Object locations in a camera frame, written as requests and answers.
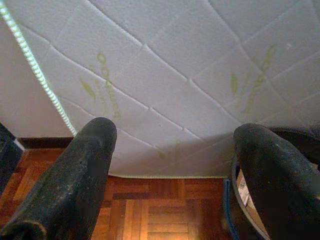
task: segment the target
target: wooden baseboard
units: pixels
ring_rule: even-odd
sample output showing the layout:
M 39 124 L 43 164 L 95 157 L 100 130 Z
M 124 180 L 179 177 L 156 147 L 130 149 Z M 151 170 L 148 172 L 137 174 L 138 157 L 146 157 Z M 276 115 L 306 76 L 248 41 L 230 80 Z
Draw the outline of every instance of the wooden baseboard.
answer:
M 59 149 L 66 148 L 73 137 L 21 137 L 18 141 L 25 149 Z

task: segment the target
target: parquet floor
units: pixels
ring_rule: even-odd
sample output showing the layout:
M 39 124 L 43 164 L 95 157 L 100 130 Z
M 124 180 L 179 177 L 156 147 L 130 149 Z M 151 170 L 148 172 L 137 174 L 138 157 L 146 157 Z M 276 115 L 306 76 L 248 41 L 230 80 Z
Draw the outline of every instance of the parquet floor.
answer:
M 0 197 L 2 228 L 63 149 L 28 150 Z M 110 176 L 92 240 L 214 240 L 223 233 L 222 179 Z

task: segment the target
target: white mattress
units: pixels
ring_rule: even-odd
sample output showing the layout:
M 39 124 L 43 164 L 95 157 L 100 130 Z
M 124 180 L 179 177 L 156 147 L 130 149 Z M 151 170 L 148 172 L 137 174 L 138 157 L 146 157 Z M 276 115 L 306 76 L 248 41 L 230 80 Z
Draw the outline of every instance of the white mattress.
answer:
M 111 175 L 223 177 L 241 124 L 319 126 L 318 0 L 6 5 L 2 16 L 70 130 L 94 117 L 115 122 Z

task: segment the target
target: white wall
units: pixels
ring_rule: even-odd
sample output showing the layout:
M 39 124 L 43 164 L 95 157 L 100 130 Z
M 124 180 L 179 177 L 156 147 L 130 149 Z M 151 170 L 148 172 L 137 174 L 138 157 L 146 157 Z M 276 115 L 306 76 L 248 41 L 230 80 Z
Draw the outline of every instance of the white wall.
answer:
M 0 33 L 0 122 L 16 137 L 71 136 L 2 19 Z

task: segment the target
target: quilted mattress cover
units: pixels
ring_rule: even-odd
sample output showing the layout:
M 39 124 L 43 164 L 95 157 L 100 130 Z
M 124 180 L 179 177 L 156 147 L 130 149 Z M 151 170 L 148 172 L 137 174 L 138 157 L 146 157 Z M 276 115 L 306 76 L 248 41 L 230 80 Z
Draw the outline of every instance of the quilted mattress cover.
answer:
M 114 121 L 111 175 L 224 177 L 244 123 L 317 134 L 319 0 L 8 0 L 0 11 L 73 134 Z

